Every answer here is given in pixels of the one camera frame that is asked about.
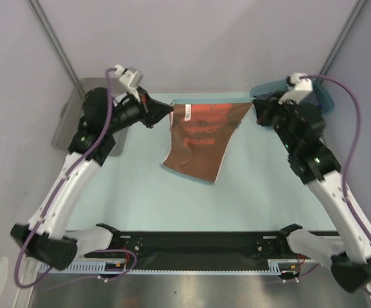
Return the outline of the orange towel with teal trim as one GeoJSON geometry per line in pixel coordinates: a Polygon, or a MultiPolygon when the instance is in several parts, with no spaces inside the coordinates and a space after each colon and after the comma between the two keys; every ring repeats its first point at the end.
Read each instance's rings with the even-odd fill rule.
{"type": "Polygon", "coordinates": [[[252,107],[247,99],[207,103],[174,100],[169,115],[171,148],[162,167],[215,184],[230,140],[252,107]]]}

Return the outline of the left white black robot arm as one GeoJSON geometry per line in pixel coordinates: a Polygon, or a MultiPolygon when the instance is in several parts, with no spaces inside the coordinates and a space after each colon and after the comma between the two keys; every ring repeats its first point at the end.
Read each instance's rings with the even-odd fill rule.
{"type": "Polygon", "coordinates": [[[119,103],[104,87],[86,93],[78,130],[55,184],[28,222],[15,224],[10,232],[28,257],[64,270],[77,257],[99,251],[113,257],[121,251],[119,231],[112,226],[98,223],[80,231],[66,226],[83,190],[115,146],[114,134],[135,123],[151,128],[172,113],[171,105],[151,98],[144,89],[139,92],[139,99],[124,94],[119,103]]]}

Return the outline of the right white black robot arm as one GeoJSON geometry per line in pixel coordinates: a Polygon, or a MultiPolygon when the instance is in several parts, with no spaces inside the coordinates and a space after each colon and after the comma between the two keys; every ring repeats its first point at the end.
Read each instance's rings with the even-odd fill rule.
{"type": "Polygon", "coordinates": [[[316,196],[333,222],[337,244],[292,224],[279,231],[276,252],[284,258],[301,254],[328,267],[335,281],[348,293],[371,282],[371,240],[358,224],[364,218],[349,188],[343,184],[340,163],[321,141],[325,121],[310,103],[283,103],[276,99],[253,101],[257,122],[273,128],[288,152],[288,163],[301,182],[316,196]]]}

